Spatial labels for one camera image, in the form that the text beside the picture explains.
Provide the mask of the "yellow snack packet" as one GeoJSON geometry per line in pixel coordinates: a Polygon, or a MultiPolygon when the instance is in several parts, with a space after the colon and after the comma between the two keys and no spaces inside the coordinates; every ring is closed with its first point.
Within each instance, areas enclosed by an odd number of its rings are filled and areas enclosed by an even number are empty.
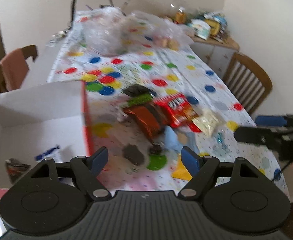
{"type": "Polygon", "coordinates": [[[183,165],[180,155],[178,156],[176,168],[172,172],[171,176],[174,179],[180,179],[180,180],[185,180],[185,181],[190,181],[192,179],[191,174],[188,172],[188,170],[183,165]]]}

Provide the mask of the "light blue snack packet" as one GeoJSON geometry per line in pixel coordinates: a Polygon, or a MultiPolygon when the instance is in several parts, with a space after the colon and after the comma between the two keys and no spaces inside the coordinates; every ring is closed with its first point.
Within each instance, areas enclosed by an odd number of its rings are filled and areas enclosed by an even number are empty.
{"type": "Polygon", "coordinates": [[[164,149],[168,151],[175,151],[177,153],[181,153],[184,146],[189,147],[195,153],[199,152],[196,144],[195,133],[175,131],[170,126],[165,126],[163,146],[164,149]]]}

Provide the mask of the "cream snack bag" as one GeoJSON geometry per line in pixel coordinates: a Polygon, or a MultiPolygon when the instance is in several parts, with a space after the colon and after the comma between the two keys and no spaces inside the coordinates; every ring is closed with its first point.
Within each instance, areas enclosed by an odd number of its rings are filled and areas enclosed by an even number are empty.
{"type": "Polygon", "coordinates": [[[224,119],[211,109],[203,109],[199,116],[192,119],[192,122],[206,137],[212,137],[215,130],[224,124],[224,119]]]}

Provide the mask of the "chocolate lollipop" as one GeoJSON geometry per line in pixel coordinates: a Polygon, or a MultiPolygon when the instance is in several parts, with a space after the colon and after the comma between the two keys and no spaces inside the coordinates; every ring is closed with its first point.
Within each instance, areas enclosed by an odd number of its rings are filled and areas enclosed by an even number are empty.
{"type": "Polygon", "coordinates": [[[127,144],[123,149],[123,157],[135,166],[143,166],[146,164],[145,155],[136,145],[127,144]]]}

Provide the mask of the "red snack bag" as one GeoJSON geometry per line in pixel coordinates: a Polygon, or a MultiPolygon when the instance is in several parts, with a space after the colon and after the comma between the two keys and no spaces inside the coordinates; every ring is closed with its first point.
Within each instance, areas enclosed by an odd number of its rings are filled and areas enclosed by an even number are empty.
{"type": "Polygon", "coordinates": [[[188,125],[198,114],[182,93],[171,94],[153,100],[160,107],[171,128],[188,125]]]}

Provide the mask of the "white blue candy packet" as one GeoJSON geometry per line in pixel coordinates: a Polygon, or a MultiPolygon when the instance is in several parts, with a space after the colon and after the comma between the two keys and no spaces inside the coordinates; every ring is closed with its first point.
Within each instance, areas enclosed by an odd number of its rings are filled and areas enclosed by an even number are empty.
{"type": "Polygon", "coordinates": [[[60,154],[60,146],[56,145],[56,146],[50,148],[49,150],[43,152],[42,154],[39,154],[34,157],[35,161],[37,161],[37,162],[40,162],[46,158],[52,158],[52,159],[54,159],[54,161],[56,163],[61,163],[62,160],[61,160],[61,154],[60,154]]]}

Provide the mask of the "small dark chocolate piece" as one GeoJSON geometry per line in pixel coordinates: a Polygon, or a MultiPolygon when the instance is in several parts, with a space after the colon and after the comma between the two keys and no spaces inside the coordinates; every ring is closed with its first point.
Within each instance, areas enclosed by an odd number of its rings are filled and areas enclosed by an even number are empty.
{"type": "Polygon", "coordinates": [[[149,148],[149,154],[150,155],[160,155],[162,153],[162,147],[159,144],[153,144],[149,148]]]}

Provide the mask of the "orange brown snack packet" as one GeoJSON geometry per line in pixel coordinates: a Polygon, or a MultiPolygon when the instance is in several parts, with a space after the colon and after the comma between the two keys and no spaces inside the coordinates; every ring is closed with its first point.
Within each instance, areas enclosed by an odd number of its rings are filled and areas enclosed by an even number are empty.
{"type": "Polygon", "coordinates": [[[145,137],[153,143],[169,124],[161,108],[153,102],[128,107],[123,112],[133,118],[145,137]]]}

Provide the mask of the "dark red wrapper in box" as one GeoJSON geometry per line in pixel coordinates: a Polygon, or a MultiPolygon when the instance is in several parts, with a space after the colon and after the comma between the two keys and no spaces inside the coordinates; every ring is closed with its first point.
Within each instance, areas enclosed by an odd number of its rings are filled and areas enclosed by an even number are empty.
{"type": "Polygon", "coordinates": [[[5,160],[5,167],[10,182],[14,184],[21,176],[23,176],[30,169],[31,166],[22,163],[18,159],[10,158],[5,160]]]}

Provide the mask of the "red and white cardboard box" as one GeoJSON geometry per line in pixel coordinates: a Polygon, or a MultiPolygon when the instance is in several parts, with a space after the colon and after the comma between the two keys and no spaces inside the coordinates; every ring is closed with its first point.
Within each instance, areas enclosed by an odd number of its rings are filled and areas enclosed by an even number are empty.
{"type": "Polygon", "coordinates": [[[82,81],[46,83],[0,94],[0,198],[11,188],[6,161],[36,165],[35,157],[59,146],[68,162],[93,155],[91,120],[82,81]]]}

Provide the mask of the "white wooden sideboard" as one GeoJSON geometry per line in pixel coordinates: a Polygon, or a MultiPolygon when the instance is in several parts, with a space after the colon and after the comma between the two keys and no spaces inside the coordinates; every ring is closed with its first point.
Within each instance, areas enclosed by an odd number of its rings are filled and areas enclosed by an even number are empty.
{"type": "Polygon", "coordinates": [[[240,46],[231,37],[226,43],[220,43],[215,39],[203,40],[199,37],[193,38],[194,43],[190,45],[192,51],[206,63],[221,79],[229,66],[232,56],[240,50],[240,46]]]}

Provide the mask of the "polka dot tablecloth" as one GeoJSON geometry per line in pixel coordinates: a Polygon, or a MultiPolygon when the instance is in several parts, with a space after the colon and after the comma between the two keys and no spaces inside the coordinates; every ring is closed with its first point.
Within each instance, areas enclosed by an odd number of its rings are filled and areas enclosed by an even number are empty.
{"type": "Polygon", "coordinates": [[[187,45],[162,37],[180,27],[135,11],[80,11],[61,47],[49,82],[85,85],[88,132],[109,159],[98,176],[111,193],[180,191],[191,180],[182,162],[186,146],[201,157],[231,163],[247,159],[286,192],[280,166],[265,146],[239,143],[234,131],[254,121],[222,80],[187,45]]]}

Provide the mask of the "wooden chair with pink cloth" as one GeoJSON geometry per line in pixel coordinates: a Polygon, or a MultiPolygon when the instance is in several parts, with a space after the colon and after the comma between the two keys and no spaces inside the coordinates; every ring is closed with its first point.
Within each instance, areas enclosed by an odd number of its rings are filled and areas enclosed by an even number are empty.
{"type": "Polygon", "coordinates": [[[19,89],[29,72],[28,58],[33,62],[38,57],[36,45],[18,48],[0,61],[0,94],[19,89]]]}

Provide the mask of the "pink cloth on chair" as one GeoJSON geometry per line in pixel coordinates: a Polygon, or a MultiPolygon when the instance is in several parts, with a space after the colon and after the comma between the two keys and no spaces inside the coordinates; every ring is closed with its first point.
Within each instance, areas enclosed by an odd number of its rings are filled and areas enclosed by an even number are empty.
{"type": "Polygon", "coordinates": [[[19,89],[29,71],[23,50],[18,48],[7,54],[0,66],[8,91],[19,89]]]}

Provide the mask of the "amber glass jar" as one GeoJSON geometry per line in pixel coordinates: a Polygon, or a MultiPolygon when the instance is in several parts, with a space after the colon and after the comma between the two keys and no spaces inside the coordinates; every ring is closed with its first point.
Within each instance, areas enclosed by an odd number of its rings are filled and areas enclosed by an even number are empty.
{"type": "Polygon", "coordinates": [[[187,22],[187,14],[184,7],[179,7],[174,16],[175,24],[185,24],[187,22]]]}

